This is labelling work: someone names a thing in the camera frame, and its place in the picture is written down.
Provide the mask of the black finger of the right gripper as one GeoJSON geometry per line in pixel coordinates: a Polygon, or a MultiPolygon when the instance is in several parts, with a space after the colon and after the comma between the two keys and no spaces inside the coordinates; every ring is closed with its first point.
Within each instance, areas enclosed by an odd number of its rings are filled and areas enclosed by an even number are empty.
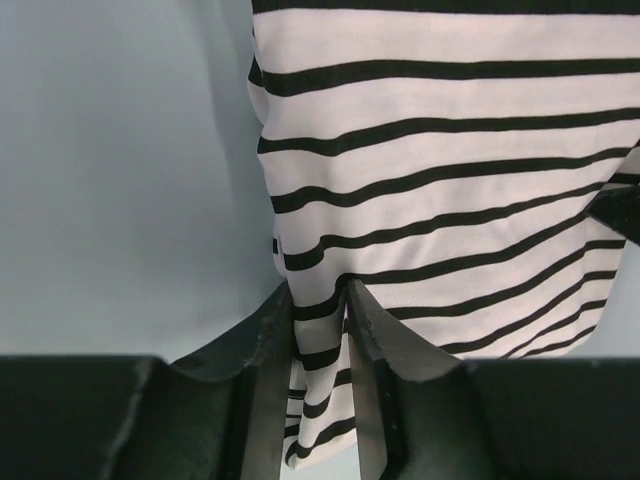
{"type": "Polygon", "coordinates": [[[640,244],[639,187],[603,190],[587,207],[587,214],[602,225],[640,244]]]}

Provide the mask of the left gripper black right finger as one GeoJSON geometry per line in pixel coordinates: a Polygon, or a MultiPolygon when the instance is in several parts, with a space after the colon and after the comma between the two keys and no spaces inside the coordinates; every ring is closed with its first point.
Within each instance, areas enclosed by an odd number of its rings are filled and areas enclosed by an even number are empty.
{"type": "Polygon", "coordinates": [[[348,286],[365,479],[635,479],[635,358],[460,360],[348,286]]]}

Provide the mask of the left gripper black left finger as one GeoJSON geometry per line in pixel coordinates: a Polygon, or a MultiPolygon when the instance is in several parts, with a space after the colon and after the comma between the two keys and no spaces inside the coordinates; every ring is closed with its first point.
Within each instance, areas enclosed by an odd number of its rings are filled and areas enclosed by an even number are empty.
{"type": "Polygon", "coordinates": [[[286,286],[173,363],[149,355],[1,360],[5,479],[276,479],[293,326],[286,286]]]}

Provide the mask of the thin striped white tank top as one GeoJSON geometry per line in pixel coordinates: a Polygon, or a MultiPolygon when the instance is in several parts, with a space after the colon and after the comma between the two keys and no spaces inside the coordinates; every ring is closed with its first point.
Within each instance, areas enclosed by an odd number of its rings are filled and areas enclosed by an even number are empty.
{"type": "Polygon", "coordinates": [[[625,247],[639,182],[635,1],[256,1],[249,94],[297,352],[283,460],[356,440],[351,280],[459,358],[557,357],[625,247]]]}

